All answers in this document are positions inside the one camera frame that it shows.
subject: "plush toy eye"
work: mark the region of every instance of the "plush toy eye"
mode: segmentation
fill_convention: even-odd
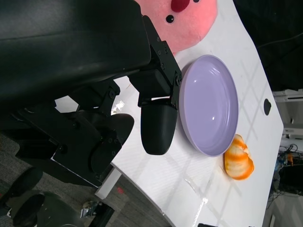
[[[173,15],[168,15],[168,16],[166,17],[166,21],[167,21],[167,23],[172,23],[172,22],[174,22],[174,16],[173,16]]]

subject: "stuffed animal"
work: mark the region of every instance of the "stuffed animal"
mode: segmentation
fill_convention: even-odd
[[[136,0],[161,40],[177,53],[200,42],[217,16],[216,0]]]

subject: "purple plate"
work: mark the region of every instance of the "purple plate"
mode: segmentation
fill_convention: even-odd
[[[223,154],[235,136],[239,104],[225,64],[211,55],[198,58],[181,85],[179,111],[192,145],[208,156]]]

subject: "cable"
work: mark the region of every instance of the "cable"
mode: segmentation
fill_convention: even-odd
[[[266,209],[268,209],[271,206],[271,204],[275,201],[275,199],[278,198],[281,194],[282,194],[281,192],[278,192],[278,195],[276,197],[274,197],[274,194],[273,194],[273,199],[272,199],[272,201],[270,202],[269,206]]]
[[[285,150],[279,150],[279,151],[282,151],[282,152],[286,152],[287,151],[287,147],[280,146],[280,148],[284,148]]]
[[[292,151],[292,149],[293,149],[294,146],[296,146],[296,149],[293,152],[297,152],[298,146],[296,144],[294,144],[294,143],[292,143],[291,145],[289,145],[289,150]]]
[[[259,48],[262,48],[264,46],[267,46],[267,45],[271,45],[271,44],[276,44],[276,43],[281,43],[281,42],[286,42],[286,41],[290,41],[292,39],[295,39],[295,38],[298,38],[299,36],[303,35],[303,32],[298,34],[298,35],[295,35],[294,37],[291,37],[291,38],[288,38],[288,39],[281,39],[281,40],[276,40],[276,41],[272,41],[272,42],[269,42],[267,44],[263,44],[261,46],[258,46],[257,49]]]

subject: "white table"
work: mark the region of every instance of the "white table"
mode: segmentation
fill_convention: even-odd
[[[176,55],[181,69],[203,54],[219,57],[235,81],[240,115],[237,133],[247,143],[255,171],[237,182],[222,170],[223,158],[194,150],[178,119],[173,142],[163,156],[145,153],[140,137],[138,92],[126,78],[113,111],[135,119],[134,129],[113,165],[134,183],[172,226],[261,227],[283,124],[256,48],[242,25],[232,0],[218,0],[218,17],[206,38]],[[263,102],[272,108],[265,116]]]

